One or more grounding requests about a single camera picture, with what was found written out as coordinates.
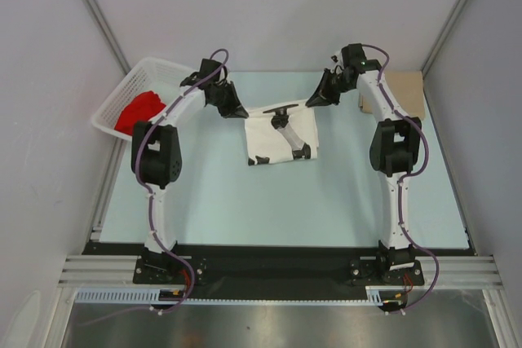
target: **folded cloth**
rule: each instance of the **folded cloth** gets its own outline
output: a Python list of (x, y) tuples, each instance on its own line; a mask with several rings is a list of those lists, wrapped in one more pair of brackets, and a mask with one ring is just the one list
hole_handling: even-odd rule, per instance
[(306, 100), (247, 109), (246, 148), (249, 165), (317, 158), (316, 117)]
[(158, 94), (145, 91), (137, 95), (117, 119), (114, 129), (123, 134), (132, 136), (134, 125), (138, 121), (148, 121), (165, 108)]

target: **white cloth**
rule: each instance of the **white cloth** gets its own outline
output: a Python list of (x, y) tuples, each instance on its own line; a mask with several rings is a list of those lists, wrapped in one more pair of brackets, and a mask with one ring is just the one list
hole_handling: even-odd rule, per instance
[(307, 108), (305, 103), (306, 100), (299, 100), (247, 109), (249, 165), (317, 158), (316, 117), (313, 108)]

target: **red cloth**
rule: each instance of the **red cloth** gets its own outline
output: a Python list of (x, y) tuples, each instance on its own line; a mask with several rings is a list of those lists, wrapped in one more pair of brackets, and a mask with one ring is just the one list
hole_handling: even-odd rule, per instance
[(148, 121), (165, 108), (159, 95), (146, 91), (137, 95), (130, 104), (123, 109), (114, 129), (123, 134), (132, 136), (134, 124), (138, 121)]

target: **cardboard box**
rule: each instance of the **cardboard box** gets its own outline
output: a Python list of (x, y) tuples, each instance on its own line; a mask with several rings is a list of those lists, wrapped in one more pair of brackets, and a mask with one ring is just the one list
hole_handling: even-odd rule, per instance
[[(386, 71), (386, 82), (394, 94), (399, 105), (411, 116), (424, 120), (426, 116), (424, 108), (424, 91), (422, 73)], [(369, 103), (359, 95), (359, 107), (364, 113), (371, 113)]]

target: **plastic basket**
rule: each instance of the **plastic basket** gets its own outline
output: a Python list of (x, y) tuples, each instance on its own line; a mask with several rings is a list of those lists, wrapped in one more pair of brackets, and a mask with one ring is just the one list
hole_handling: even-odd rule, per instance
[(154, 91), (168, 107), (179, 97), (180, 82), (194, 70), (170, 61), (146, 57), (117, 85), (92, 116), (92, 125), (107, 134), (131, 141), (128, 134), (114, 129), (122, 110), (139, 94)]

